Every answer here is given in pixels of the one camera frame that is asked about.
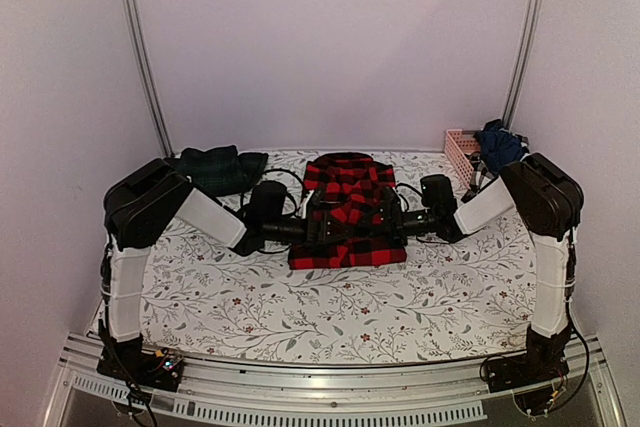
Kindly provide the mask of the red black plaid shirt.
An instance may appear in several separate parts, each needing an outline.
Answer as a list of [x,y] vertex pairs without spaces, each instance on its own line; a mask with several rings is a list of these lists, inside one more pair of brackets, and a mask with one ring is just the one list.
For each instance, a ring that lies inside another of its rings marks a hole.
[[407,259],[401,241],[376,232],[388,225],[382,204],[385,189],[396,187],[392,166],[364,153],[324,154],[307,163],[303,182],[306,193],[321,195],[309,217],[324,222],[330,235],[346,237],[292,246],[292,270],[378,267]]

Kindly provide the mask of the dark green plaid skirt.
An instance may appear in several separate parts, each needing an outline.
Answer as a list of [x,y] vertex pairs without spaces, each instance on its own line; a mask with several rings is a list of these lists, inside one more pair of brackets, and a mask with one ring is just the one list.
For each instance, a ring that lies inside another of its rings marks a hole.
[[166,161],[207,195],[222,197],[248,192],[262,177],[268,159],[267,153],[239,153],[230,145],[206,151],[186,148]]

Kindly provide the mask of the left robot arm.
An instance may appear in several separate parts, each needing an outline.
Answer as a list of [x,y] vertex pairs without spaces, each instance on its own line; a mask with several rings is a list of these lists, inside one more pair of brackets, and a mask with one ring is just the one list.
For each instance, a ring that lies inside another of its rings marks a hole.
[[106,305],[102,330],[119,343],[108,359],[128,381],[141,380],[149,370],[146,355],[125,342],[141,336],[139,310],[147,258],[173,220],[242,255],[259,250],[266,241],[324,247],[342,240],[329,228],[327,212],[314,215],[312,209],[320,206],[318,192],[304,199],[302,218],[274,214],[265,200],[250,201],[233,211],[162,158],[111,187],[103,206],[108,242],[101,268]]

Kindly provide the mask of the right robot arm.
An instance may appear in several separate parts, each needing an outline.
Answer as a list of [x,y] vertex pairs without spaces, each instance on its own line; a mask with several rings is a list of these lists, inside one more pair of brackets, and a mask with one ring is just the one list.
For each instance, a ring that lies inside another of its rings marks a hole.
[[536,258],[536,301],[526,342],[528,353],[517,362],[517,374],[537,383],[552,371],[551,346],[566,344],[573,331],[569,302],[576,281],[576,231],[584,194],[579,184],[547,157],[529,154],[504,166],[471,200],[460,204],[450,179],[432,174],[421,179],[423,207],[404,211],[396,190],[383,190],[383,235],[405,245],[410,236],[434,234],[456,243],[502,214],[516,210],[533,243]]

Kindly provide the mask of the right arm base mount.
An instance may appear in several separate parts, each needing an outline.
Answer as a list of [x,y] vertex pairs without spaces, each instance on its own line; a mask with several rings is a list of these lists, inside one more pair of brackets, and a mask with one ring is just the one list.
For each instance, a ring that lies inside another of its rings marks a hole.
[[512,399],[527,417],[548,415],[563,392],[569,368],[565,343],[549,339],[527,341],[523,354],[492,355],[479,368],[480,379],[491,393],[528,387]]

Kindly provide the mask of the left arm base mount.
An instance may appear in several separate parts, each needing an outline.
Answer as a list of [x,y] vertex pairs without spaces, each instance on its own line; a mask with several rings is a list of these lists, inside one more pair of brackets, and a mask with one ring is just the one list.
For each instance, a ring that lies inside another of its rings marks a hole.
[[139,386],[177,392],[182,380],[183,356],[175,350],[160,348],[145,352],[142,337],[104,344],[97,372]]

